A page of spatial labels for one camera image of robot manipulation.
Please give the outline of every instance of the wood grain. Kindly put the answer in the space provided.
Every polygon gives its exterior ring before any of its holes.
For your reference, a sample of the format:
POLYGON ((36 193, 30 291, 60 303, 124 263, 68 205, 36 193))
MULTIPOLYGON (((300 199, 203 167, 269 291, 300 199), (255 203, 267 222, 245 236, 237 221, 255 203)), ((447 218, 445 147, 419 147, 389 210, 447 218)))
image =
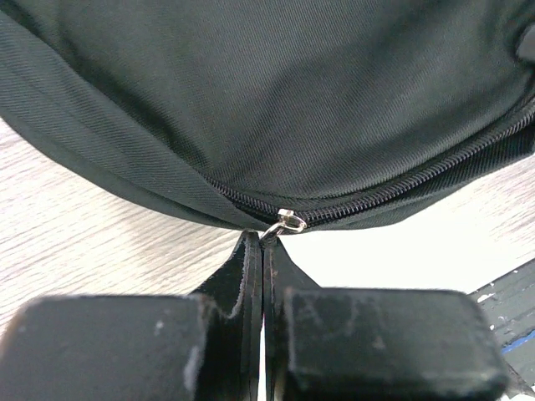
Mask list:
MULTIPOLYGON (((322 285, 473 291, 535 257, 533 167, 534 158, 517 163, 399 225, 284 243, 322 285)), ((121 200, 1 120, 0 213, 0 331, 43 294, 186 292, 227 259, 239 236, 121 200)))

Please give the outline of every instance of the metal zipper pull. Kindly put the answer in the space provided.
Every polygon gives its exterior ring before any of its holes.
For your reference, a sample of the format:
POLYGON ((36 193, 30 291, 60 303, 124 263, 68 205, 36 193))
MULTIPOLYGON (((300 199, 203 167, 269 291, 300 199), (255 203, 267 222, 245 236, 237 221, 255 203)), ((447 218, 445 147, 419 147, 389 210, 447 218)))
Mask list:
POLYGON ((278 222, 269 227, 261 236, 260 241, 265 241, 271 237, 280 236, 285 231, 298 234, 307 228, 305 220, 297 217, 293 211, 280 209, 278 211, 278 222))

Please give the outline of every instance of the zipper teeth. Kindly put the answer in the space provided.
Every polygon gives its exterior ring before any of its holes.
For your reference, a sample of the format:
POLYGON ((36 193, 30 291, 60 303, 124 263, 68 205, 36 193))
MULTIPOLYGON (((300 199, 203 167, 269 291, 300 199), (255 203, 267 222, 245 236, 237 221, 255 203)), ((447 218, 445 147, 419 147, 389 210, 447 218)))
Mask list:
MULTIPOLYGON (((460 163, 470 159, 472 156, 483 151, 485 148, 494 145, 495 143, 512 136, 522 129, 526 128, 535 120, 535 99, 529 101, 522 110, 522 117, 515 125, 510 126, 505 130, 499 131, 495 134, 493 131, 483 135, 471 142, 466 147, 463 147, 446 158, 437 161, 435 164, 424 168, 422 171, 415 173, 407 173, 410 176, 399 180, 394 184, 387 184, 380 187, 375 193, 363 195, 359 199, 349 200, 337 206, 323 207, 311 211, 295 211, 295 216, 302 218, 307 222, 308 228, 319 226, 321 224, 338 220, 340 218, 348 217, 382 205, 394 198, 405 194, 406 192, 415 189, 419 185, 425 184, 440 174, 445 173, 451 168, 460 163)), ((262 217, 266 222, 273 223, 277 220, 277 213, 280 209, 277 206, 271 205, 262 200, 258 200, 249 195, 244 195, 241 192, 228 188, 221 183, 206 178, 206 180, 213 185, 223 196, 232 201, 239 209, 262 217)))

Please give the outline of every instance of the black fabric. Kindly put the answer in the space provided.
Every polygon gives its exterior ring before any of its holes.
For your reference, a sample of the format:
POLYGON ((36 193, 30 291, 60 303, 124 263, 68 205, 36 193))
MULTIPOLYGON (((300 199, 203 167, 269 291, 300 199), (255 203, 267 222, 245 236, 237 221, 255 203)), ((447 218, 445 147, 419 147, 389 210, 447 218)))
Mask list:
MULTIPOLYGON (((0 10, 0 115, 106 190, 214 226, 267 222, 205 178, 288 209, 339 204, 464 143, 533 88, 515 55, 531 0, 3 0, 0 10)), ((528 135, 517 153, 461 166, 400 209, 319 228, 402 220, 528 155, 528 135)))

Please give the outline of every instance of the zipper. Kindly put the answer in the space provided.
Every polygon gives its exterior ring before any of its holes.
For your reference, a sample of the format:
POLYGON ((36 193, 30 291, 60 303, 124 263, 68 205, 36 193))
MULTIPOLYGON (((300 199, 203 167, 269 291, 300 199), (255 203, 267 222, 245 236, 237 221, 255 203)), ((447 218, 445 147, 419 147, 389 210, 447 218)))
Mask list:
POLYGON ((353 200, 341 203, 337 206, 322 207, 307 211, 288 211, 269 204, 262 200, 233 190, 214 180, 208 179, 216 189, 230 200, 237 208, 259 220, 273 224, 264 236, 281 235, 286 233, 299 233, 311 227, 321 226, 330 222, 358 215, 363 211, 369 211, 387 202, 395 200, 399 196, 414 190, 420 185, 446 173, 453 167, 469 160, 488 147, 505 140, 523 129, 527 128, 535 120, 535 98, 530 99, 518 108, 506 114, 502 123, 482 131, 462 144, 459 144, 448 155, 437 156, 433 161, 426 163, 414 172, 409 172, 403 178, 393 179, 382 185, 378 185, 369 193, 360 195, 353 200))

